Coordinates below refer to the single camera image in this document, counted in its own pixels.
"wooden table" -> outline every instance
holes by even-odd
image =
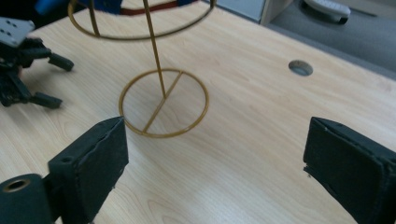
[[[154,27],[166,29],[206,7],[176,9],[161,20],[154,16]],[[88,19],[84,13],[77,17]],[[144,18],[134,20],[125,27],[103,27],[147,29]],[[64,102],[56,110],[1,108],[2,181],[46,175],[47,161],[95,123],[119,115],[126,82],[155,68],[150,42],[94,39],[68,19],[32,35],[75,67],[65,73],[37,61],[24,71],[22,80],[32,92]],[[188,70],[206,84],[209,110],[197,127],[173,138],[152,139],[127,130],[130,163],[95,223],[354,222],[303,171],[309,120],[333,119],[396,149],[395,81],[220,9],[183,33],[159,39],[158,48],[163,67]],[[288,64],[295,59],[310,63],[313,75],[293,74]],[[142,87],[147,93],[136,94],[146,100],[128,107],[128,119],[145,117],[158,101],[158,83],[155,78],[151,82],[152,87]],[[193,114],[202,102],[199,92],[189,95],[198,90],[193,83],[177,85],[175,101],[158,117],[159,130],[185,124],[189,116],[179,115],[178,109]]]

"wood grain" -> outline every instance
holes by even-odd
[[[163,13],[162,20],[159,14],[154,28],[165,29],[206,7]],[[84,12],[77,17],[87,20]],[[119,32],[124,26],[146,28],[132,19],[100,24]],[[119,115],[119,95],[130,79],[155,68],[151,43],[94,39],[69,20],[32,35],[75,67],[65,73],[37,61],[24,71],[32,92],[64,102],[56,110],[1,108],[2,181],[46,175],[47,161],[95,123]],[[209,110],[178,137],[151,139],[127,131],[130,164],[95,223],[354,223],[303,171],[309,120],[342,122],[394,150],[394,81],[220,9],[183,33],[159,39],[158,49],[163,67],[187,70],[206,84]],[[293,74],[288,64],[296,59],[310,63],[313,75]],[[177,113],[190,112],[184,105],[191,102],[200,104],[199,94],[184,97],[194,92],[191,85],[187,81],[175,91],[177,100],[158,117],[160,129],[193,116]],[[154,87],[142,87],[141,106],[131,106],[131,113],[150,113],[150,103],[158,100]]]

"white cabinet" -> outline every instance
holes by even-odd
[[[218,0],[218,6],[255,22],[262,19],[265,0]]]

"circular wire base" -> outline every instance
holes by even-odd
[[[157,106],[156,110],[153,112],[153,115],[151,116],[150,120],[148,121],[148,123],[146,124],[145,128],[140,130],[138,128],[136,128],[127,118],[125,118],[125,124],[126,126],[131,129],[133,132],[141,134],[141,135],[145,135],[148,137],[154,137],[154,138],[166,138],[166,137],[173,137],[173,136],[177,136],[183,133],[186,133],[187,131],[191,130],[193,127],[195,127],[199,122],[201,122],[201,120],[204,118],[206,111],[209,107],[209,93],[206,89],[206,86],[204,85],[204,83],[195,75],[182,71],[180,69],[176,69],[176,68],[164,68],[161,69],[162,72],[176,72],[178,73],[176,79],[174,80],[174,82],[172,83],[172,85],[169,87],[169,89],[166,91],[165,97],[163,97],[163,99],[161,100],[160,104]],[[123,105],[124,105],[124,99],[126,96],[126,93],[128,92],[129,89],[131,89],[131,87],[137,82],[139,81],[141,78],[146,77],[148,75],[154,74],[154,73],[158,73],[158,70],[152,70],[152,71],[148,71],[146,73],[143,73],[137,77],[135,77],[134,79],[132,79],[122,90],[122,93],[120,95],[120,100],[119,100],[119,111],[120,114],[122,116],[124,116],[124,109],[123,109]],[[198,117],[198,119],[193,122],[191,125],[189,125],[186,128],[183,128],[179,131],[173,132],[173,133],[150,133],[149,132],[149,127],[152,124],[152,122],[155,120],[155,118],[157,117],[158,113],[160,112],[161,108],[163,107],[164,103],[166,102],[166,100],[168,99],[169,95],[171,94],[173,88],[176,86],[177,82],[180,80],[180,78],[185,75],[188,77],[191,77],[193,80],[195,80],[201,87],[201,89],[203,90],[204,94],[205,94],[205,106],[204,109],[201,112],[201,115]]]

